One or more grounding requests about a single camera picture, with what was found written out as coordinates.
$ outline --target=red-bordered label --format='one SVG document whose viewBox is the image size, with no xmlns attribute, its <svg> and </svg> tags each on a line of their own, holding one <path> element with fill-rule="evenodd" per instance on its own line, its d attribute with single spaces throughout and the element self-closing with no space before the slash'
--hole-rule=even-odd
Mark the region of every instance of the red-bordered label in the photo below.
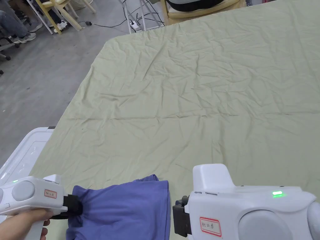
<svg viewBox="0 0 320 240">
<path fill-rule="evenodd" d="M 216 219 L 200 217 L 201 231 L 204 233 L 212 234 L 221 237 L 220 222 Z"/>
<path fill-rule="evenodd" d="M 50 190 L 46 189 L 44 191 L 44 196 L 51 197 L 51 198 L 57 198 L 57 192 L 50 191 Z"/>
</svg>

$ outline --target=sneaker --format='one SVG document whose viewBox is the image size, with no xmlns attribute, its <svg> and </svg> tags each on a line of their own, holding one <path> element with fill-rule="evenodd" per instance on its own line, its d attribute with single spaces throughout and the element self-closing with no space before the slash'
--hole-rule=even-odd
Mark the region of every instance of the sneaker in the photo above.
<svg viewBox="0 0 320 240">
<path fill-rule="evenodd" d="M 40 28 L 42 28 L 43 24 L 39 23 L 35 28 L 31 29 L 29 32 L 34 33 L 38 31 Z"/>
<path fill-rule="evenodd" d="M 8 38 L 9 38 L 13 43 L 15 43 L 15 44 L 20 43 L 20 40 L 19 40 L 18 37 L 11 37 L 11 36 L 9 36 Z"/>
<path fill-rule="evenodd" d="M 58 23 L 58 24 L 57 24 L 57 27 L 58 27 L 59 30 L 61 31 L 61 30 L 63 30 L 67 25 L 68 25 L 68 22 L 62 20 L 61 23 Z"/>
<path fill-rule="evenodd" d="M 23 38 L 19 38 L 19 42 L 26 43 L 27 41 L 32 41 L 35 38 L 36 38 L 36 34 L 30 33 L 30 34 L 25 35 Z"/>
<path fill-rule="evenodd" d="M 44 18 L 45 23 L 48 25 L 48 27 L 52 28 L 53 25 L 51 24 L 51 22 L 49 21 L 49 19 Z"/>
</svg>

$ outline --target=purple shirt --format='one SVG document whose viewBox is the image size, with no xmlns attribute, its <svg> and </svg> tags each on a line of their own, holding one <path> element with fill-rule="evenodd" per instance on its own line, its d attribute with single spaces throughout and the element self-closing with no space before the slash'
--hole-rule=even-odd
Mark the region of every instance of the purple shirt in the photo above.
<svg viewBox="0 0 320 240">
<path fill-rule="evenodd" d="M 105 189 L 75 186 L 83 214 L 68 220 L 67 240 L 169 240 L 168 181 L 156 175 Z"/>
</svg>

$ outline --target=white shoe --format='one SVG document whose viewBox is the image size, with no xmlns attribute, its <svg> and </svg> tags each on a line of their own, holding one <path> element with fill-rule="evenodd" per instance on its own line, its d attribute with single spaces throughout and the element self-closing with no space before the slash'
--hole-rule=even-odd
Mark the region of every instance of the white shoe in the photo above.
<svg viewBox="0 0 320 240">
<path fill-rule="evenodd" d="M 19 38 L 19 42 L 20 43 L 26 43 L 27 41 L 32 41 L 35 38 L 36 38 L 36 34 L 35 33 L 30 33 L 29 35 L 26 35 L 23 38 Z"/>
<path fill-rule="evenodd" d="M 42 28 L 43 24 L 39 23 L 34 29 L 30 30 L 29 32 L 34 33 L 38 31 L 40 28 Z"/>
<path fill-rule="evenodd" d="M 61 31 L 61 30 L 63 30 L 67 25 L 68 25 L 68 22 L 62 20 L 61 23 L 58 23 L 58 24 L 57 24 L 57 27 L 58 27 L 59 30 Z"/>
</svg>

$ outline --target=green led light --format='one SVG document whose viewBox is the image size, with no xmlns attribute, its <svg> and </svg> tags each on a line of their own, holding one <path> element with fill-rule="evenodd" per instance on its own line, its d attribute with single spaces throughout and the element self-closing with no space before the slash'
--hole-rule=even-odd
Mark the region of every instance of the green led light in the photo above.
<svg viewBox="0 0 320 240">
<path fill-rule="evenodd" d="M 273 192 L 272 194 L 273 195 L 280 195 L 280 194 L 282 194 L 282 192 L 281 191 L 276 191 L 276 192 Z"/>
<path fill-rule="evenodd" d="M 274 195 L 273 198 L 277 198 L 277 197 L 285 197 L 287 196 L 286 194 L 279 194 L 279 195 Z"/>
</svg>

